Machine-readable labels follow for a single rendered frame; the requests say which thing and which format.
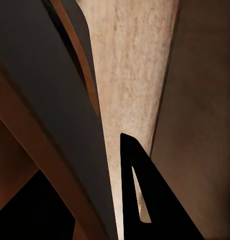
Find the trash can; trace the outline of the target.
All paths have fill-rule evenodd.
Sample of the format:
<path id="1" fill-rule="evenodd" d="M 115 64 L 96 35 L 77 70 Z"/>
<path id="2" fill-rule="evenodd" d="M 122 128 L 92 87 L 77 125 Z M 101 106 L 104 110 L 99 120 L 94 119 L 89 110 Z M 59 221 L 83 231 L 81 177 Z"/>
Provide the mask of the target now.
<path id="1" fill-rule="evenodd" d="M 90 32 L 76 0 L 0 0 L 0 210 L 39 171 L 73 217 L 72 240 L 119 240 Z"/>

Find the can of soda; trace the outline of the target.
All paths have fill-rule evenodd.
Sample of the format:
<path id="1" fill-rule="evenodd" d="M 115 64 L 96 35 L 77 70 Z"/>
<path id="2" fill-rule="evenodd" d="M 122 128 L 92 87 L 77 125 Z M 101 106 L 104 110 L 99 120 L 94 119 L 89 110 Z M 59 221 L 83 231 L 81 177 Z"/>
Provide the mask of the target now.
<path id="1" fill-rule="evenodd" d="M 65 47 L 68 48 L 71 45 L 71 40 L 69 38 L 69 35 L 68 35 L 61 19 L 59 18 L 55 8 L 53 7 L 51 1 L 50 0 L 41 0 L 41 2 L 43 3 L 47 13 L 49 14 L 53 24 L 55 25 L 60 37 L 62 38 Z"/>

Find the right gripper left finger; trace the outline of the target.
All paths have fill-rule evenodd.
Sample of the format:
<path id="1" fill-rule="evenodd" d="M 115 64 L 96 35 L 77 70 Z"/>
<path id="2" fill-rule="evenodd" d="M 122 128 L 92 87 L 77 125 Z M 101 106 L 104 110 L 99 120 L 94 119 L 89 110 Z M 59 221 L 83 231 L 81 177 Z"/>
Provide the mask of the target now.
<path id="1" fill-rule="evenodd" d="M 75 221 L 39 169 L 0 210 L 0 240 L 72 240 Z"/>

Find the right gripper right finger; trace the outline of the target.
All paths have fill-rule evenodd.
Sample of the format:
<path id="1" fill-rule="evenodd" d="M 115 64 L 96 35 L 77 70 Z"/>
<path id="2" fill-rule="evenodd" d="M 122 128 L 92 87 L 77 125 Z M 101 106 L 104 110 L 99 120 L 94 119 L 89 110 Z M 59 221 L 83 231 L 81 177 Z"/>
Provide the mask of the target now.
<path id="1" fill-rule="evenodd" d="M 124 240 L 205 240 L 138 140 L 120 134 Z M 151 223 L 140 220 L 136 174 Z"/>

